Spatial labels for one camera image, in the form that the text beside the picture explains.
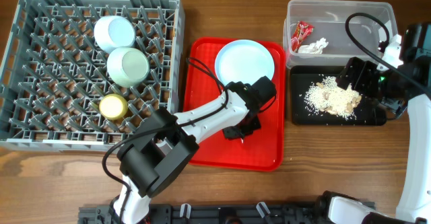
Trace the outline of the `rice and peanut leftovers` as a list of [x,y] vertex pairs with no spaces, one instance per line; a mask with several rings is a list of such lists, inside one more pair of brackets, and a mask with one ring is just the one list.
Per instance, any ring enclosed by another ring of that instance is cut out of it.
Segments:
[[300,97],[309,116],[330,114],[344,120],[356,119],[354,110],[362,101],[362,95],[353,90],[351,84],[347,89],[338,87],[334,76],[326,76],[312,83]]

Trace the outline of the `white napkin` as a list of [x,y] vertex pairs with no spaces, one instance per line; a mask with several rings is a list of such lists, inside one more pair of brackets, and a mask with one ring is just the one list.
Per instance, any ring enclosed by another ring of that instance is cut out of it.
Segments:
[[298,49],[298,53],[302,54],[322,54],[323,49],[328,46],[328,42],[325,38],[321,38],[320,40],[317,40],[316,42],[313,42],[309,45],[302,45]]

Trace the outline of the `large light blue plate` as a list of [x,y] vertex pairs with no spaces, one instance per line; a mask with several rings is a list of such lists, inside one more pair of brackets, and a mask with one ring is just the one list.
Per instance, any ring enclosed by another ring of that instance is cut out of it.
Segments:
[[272,79],[275,63],[270,52],[252,40],[235,40],[227,43],[215,58],[215,74],[224,84],[242,82],[252,85],[266,76]]

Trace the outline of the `red snack wrapper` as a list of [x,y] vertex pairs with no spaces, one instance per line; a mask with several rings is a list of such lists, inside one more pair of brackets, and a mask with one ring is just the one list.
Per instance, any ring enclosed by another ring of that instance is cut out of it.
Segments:
[[302,42],[312,34],[314,26],[304,21],[296,24],[296,29],[291,37],[292,51],[297,52]]

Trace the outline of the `green bowl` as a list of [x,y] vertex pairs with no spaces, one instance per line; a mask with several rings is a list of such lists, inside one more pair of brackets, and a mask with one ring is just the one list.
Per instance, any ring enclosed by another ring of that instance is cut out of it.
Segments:
[[109,54],[107,72],[117,85],[132,87],[141,83],[148,76],[150,64],[140,50],[122,47]]

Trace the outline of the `yellow plastic cup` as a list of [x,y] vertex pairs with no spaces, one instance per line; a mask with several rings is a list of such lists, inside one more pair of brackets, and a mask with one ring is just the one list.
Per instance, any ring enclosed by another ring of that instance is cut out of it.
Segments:
[[118,120],[127,113],[127,101],[119,94],[108,94],[100,100],[98,109],[106,119]]

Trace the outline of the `light blue bowl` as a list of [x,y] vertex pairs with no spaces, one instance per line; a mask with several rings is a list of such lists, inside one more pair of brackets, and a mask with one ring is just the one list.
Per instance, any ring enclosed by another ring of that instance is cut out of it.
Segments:
[[94,38],[97,45],[110,54],[117,48],[133,46],[135,29],[128,19],[118,15],[108,15],[96,22]]

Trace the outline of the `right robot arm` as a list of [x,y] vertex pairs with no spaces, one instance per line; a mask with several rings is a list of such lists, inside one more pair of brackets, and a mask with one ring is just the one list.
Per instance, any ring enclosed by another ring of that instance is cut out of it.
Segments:
[[325,192],[317,216],[332,223],[429,223],[430,222],[430,24],[410,25],[395,55],[394,67],[373,56],[375,62],[350,59],[337,76],[338,86],[352,88],[366,97],[402,100],[409,116],[409,151],[403,192],[390,218],[358,199]]

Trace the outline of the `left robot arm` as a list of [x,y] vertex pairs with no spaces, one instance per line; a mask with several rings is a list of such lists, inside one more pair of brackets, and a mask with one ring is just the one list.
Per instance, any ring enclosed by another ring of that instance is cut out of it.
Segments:
[[202,141],[221,130],[233,139],[251,134],[257,114],[276,93],[275,84],[263,76],[253,84],[231,82],[219,97],[194,110],[152,113],[117,153],[123,175],[123,189],[112,205],[117,223],[144,220],[151,199],[176,180]]

